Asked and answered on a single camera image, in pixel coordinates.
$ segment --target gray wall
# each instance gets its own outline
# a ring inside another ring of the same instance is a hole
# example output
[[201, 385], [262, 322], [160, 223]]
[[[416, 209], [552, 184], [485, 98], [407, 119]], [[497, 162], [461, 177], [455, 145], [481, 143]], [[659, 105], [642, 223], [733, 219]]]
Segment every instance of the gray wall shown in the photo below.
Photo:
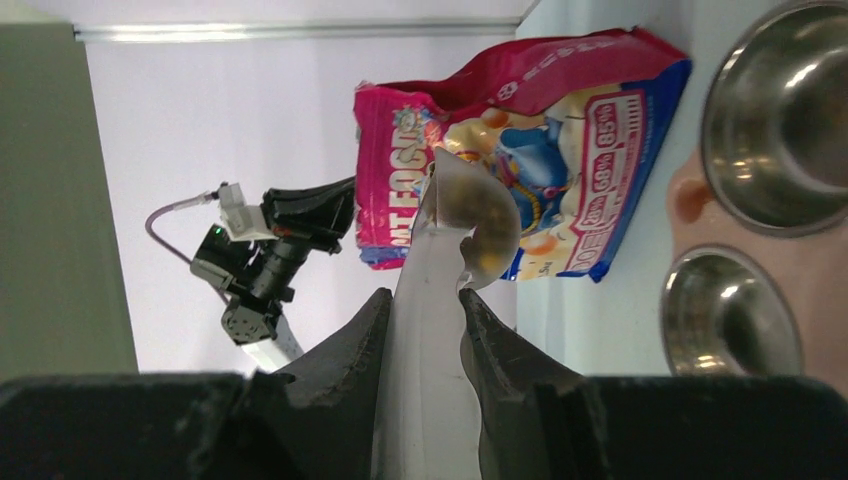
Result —
[[136, 371], [85, 48], [70, 24], [0, 21], [0, 180], [0, 381]]

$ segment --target pink snack bag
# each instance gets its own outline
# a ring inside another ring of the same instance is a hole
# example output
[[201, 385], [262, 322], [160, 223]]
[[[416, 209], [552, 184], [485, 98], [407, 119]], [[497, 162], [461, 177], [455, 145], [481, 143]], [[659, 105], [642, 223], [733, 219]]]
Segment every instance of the pink snack bag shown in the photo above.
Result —
[[420, 185], [442, 147], [510, 191], [521, 248], [504, 278], [609, 270], [691, 71], [636, 28], [497, 45], [450, 78], [356, 90], [357, 244], [403, 264]]

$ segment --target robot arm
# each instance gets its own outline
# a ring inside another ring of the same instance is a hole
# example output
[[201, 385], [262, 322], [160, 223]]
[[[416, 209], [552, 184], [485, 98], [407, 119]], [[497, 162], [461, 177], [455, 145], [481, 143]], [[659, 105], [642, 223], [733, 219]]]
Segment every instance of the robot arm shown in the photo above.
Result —
[[341, 251], [354, 215], [353, 177], [307, 190], [268, 190], [246, 205], [238, 184], [218, 190], [222, 225], [213, 225], [191, 273], [229, 295], [221, 325], [259, 367], [274, 371], [303, 354], [283, 315], [289, 286], [309, 252]]

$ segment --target metal bowl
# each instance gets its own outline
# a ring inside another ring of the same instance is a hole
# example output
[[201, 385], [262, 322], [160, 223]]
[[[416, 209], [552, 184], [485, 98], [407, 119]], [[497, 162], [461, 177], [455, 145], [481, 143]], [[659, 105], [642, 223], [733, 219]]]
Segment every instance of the metal bowl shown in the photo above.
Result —
[[768, 276], [726, 247], [701, 247], [674, 263], [662, 295], [666, 359], [680, 375], [798, 375], [792, 313]]
[[732, 49], [710, 89], [701, 157], [747, 228], [797, 237], [848, 216], [848, 2], [782, 7]]

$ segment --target white table surface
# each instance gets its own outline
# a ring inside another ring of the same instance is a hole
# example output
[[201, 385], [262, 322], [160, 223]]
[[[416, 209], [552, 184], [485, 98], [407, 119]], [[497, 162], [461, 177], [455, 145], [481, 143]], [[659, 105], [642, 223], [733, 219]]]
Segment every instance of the white table surface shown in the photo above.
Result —
[[698, 140], [712, 76], [739, 35], [778, 0], [542, 0], [519, 38], [583, 35], [641, 25], [694, 62], [683, 99], [610, 273], [518, 285], [518, 331], [587, 375], [667, 375], [659, 326], [662, 282], [672, 261], [665, 212], [671, 175]]

